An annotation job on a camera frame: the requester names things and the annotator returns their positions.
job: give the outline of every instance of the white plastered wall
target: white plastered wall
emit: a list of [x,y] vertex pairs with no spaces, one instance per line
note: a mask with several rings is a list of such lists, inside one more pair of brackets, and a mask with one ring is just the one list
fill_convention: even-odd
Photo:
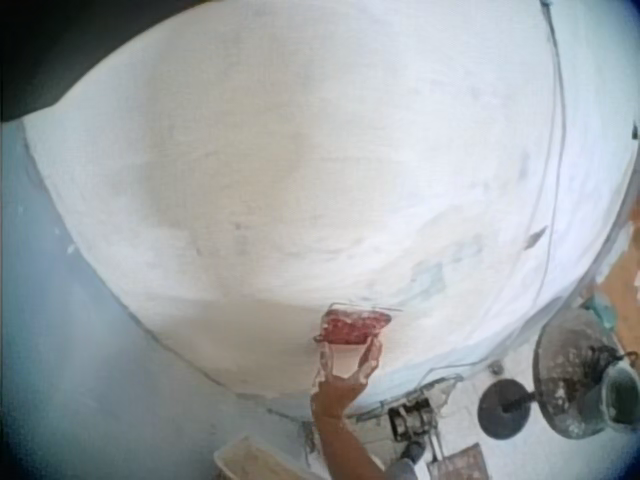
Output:
[[302,402],[329,303],[401,308],[366,405],[474,360],[604,240],[637,148],[637,18],[595,1],[553,16],[562,161],[536,1],[207,4],[25,125],[89,262],[236,392]]

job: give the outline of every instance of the black round base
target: black round base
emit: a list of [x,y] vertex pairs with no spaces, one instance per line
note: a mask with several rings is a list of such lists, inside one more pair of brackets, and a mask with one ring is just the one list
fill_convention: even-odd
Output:
[[498,380],[487,388],[478,405],[478,422],[482,431],[496,440],[507,440],[520,433],[529,420],[531,405],[526,403],[509,413],[503,406],[526,395],[528,392],[524,385],[510,378]]

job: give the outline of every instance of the person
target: person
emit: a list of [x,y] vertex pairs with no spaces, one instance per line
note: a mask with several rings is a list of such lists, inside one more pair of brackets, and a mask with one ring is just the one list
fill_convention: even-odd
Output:
[[333,480],[417,480],[414,465],[425,447],[419,440],[408,443],[400,459],[386,471],[369,456],[364,446],[349,430],[345,411],[367,388],[369,378],[378,368],[382,343],[369,339],[358,368],[348,378],[333,373],[333,351],[328,344],[320,350],[320,368],[311,395],[311,413],[322,452]]

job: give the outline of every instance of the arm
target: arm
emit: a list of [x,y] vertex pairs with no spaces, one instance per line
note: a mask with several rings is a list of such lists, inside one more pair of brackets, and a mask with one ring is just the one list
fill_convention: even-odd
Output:
[[382,346],[369,341],[358,370],[349,378],[333,374],[333,354],[329,345],[320,353],[318,391],[311,397],[311,411],[329,472],[334,480],[384,480],[384,473],[371,459],[344,421],[347,407],[367,387],[378,367]]

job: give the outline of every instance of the hand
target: hand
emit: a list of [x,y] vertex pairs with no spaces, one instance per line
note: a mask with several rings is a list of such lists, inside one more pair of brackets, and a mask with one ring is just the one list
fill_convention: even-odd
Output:
[[317,420],[339,420],[345,410],[367,388],[369,377],[378,368],[382,344],[378,337],[371,337],[358,361],[358,369],[349,377],[333,374],[333,350],[323,343],[320,350],[320,370],[316,377],[317,391],[311,396],[311,413]]

